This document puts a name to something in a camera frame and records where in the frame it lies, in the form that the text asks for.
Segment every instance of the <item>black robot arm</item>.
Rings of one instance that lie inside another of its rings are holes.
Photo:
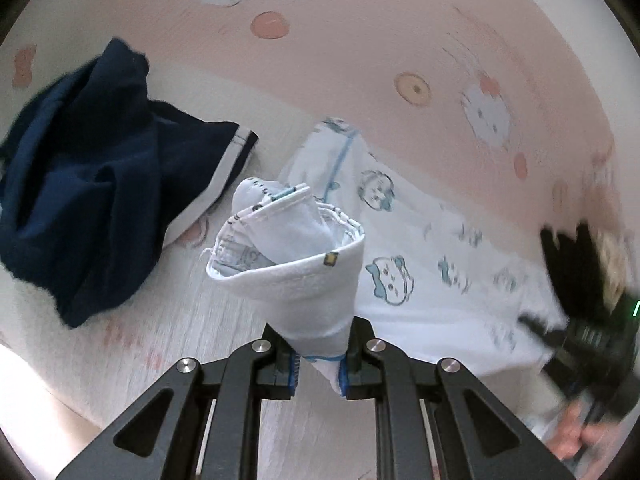
[[[58,480],[194,478],[212,401],[202,480],[255,480],[260,405],[295,393],[299,357],[269,326],[227,359],[179,360]],[[374,399],[379,480],[433,480],[424,402],[442,480],[574,476],[460,362],[407,357],[354,318],[341,373],[346,397]]]

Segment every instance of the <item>white stripe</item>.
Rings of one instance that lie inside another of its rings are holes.
[[[250,133],[251,130],[249,128],[238,126],[236,134],[226,147],[207,189],[200,193],[167,227],[164,233],[164,241],[162,242],[163,249],[175,242],[222,194],[226,181],[229,179],[229,175]]]

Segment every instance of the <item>metal screw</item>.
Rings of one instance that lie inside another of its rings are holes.
[[[460,363],[451,357],[442,360],[442,369],[450,374],[454,374],[460,370]]]
[[[382,339],[369,339],[367,348],[372,352],[382,352],[386,348],[386,343]]]
[[[185,357],[184,359],[180,359],[175,367],[178,368],[181,374],[188,374],[189,372],[193,372],[196,367],[196,361],[190,357]]]
[[[251,343],[251,348],[254,352],[258,352],[258,354],[263,354],[271,350],[271,343],[266,339],[258,339]]]

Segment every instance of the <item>white cloth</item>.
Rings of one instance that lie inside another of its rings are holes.
[[[376,161],[344,121],[318,124],[280,181],[308,183],[364,227],[355,310],[377,336],[420,360],[455,357],[478,376],[548,360],[517,323],[524,312],[565,323],[545,270],[496,250],[450,206]]]
[[[340,392],[364,232],[338,208],[317,203],[309,186],[250,178],[233,198],[238,210],[220,230],[207,274],[312,362]]]

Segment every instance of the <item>cartoon cat print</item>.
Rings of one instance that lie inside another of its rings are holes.
[[[500,94],[500,83],[482,69],[478,56],[451,34],[448,37],[449,44],[443,50],[469,76],[469,83],[462,92],[462,108],[469,125],[476,138],[492,148],[506,147],[511,115]]]
[[[466,242],[471,247],[476,248],[482,242],[482,231],[479,229],[466,228],[464,224],[454,233],[458,240]]]
[[[503,324],[486,324],[485,326],[489,329],[489,335],[494,342],[494,346],[499,351],[507,351],[513,354],[518,345],[513,329]]]
[[[257,248],[249,247],[230,239],[221,240],[224,250],[219,254],[220,264],[239,272],[271,267],[274,263],[265,257]]]
[[[507,267],[504,267],[499,272],[494,274],[494,285],[495,288],[500,290],[501,292],[515,292],[518,288],[518,280],[516,277],[509,272]]]
[[[447,257],[443,256],[438,262],[438,270],[442,276],[442,282],[450,287],[460,290],[460,294],[466,294],[471,287],[471,281],[461,272],[455,264],[448,262]]]
[[[358,196],[373,210],[390,212],[393,200],[396,198],[394,183],[381,171],[363,171],[358,186]]]
[[[481,83],[472,83],[462,94],[462,107],[476,137],[492,148],[501,148],[509,139],[511,118],[500,94],[482,91]]]
[[[414,279],[409,274],[402,256],[380,256],[365,269],[373,278],[373,295],[376,298],[393,306],[409,301],[414,291]]]

